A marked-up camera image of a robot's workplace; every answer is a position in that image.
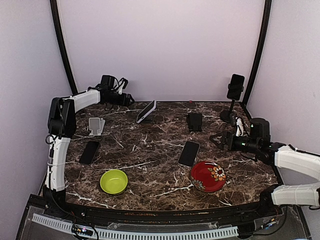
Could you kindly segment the white folding phone stand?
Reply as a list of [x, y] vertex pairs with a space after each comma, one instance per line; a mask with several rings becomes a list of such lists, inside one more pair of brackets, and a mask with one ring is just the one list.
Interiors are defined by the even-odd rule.
[[88, 129], [90, 136], [101, 136], [105, 126], [105, 120], [100, 117], [90, 117], [88, 119]]

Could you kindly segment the purple phone dark screen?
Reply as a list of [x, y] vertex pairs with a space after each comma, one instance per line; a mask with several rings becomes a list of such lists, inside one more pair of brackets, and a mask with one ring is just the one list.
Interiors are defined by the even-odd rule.
[[91, 165], [99, 147], [100, 143], [98, 141], [89, 141], [83, 150], [79, 163], [82, 165]]

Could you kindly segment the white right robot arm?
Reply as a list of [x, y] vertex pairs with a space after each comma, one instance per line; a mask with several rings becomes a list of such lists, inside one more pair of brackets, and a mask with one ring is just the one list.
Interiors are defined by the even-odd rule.
[[320, 156], [279, 142], [270, 142], [266, 136], [237, 136], [228, 131], [211, 135], [209, 140], [219, 149], [254, 154], [257, 161], [277, 168], [289, 169], [315, 180], [316, 183], [274, 184], [260, 193], [255, 213], [266, 217], [275, 206], [301, 205], [320, 208]]

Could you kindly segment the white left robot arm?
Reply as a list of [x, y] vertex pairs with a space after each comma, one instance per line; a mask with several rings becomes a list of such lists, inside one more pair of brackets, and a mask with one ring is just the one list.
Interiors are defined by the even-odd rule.
[[60, 218], [67, 218], [71, 213], [65, 203], [65, 164], [71, 138], [76, 132], [76, 113], [95, 104], [110, 104], [128, 107], [135, 102], [129, 93], [111, 90], [98, 84], [88, 90], [69, 97], [55, 97], [51, 101], [48, 116], [49, 145], [47, 174], [43, 187], [43, 196], [51, 203], [51, 210]]

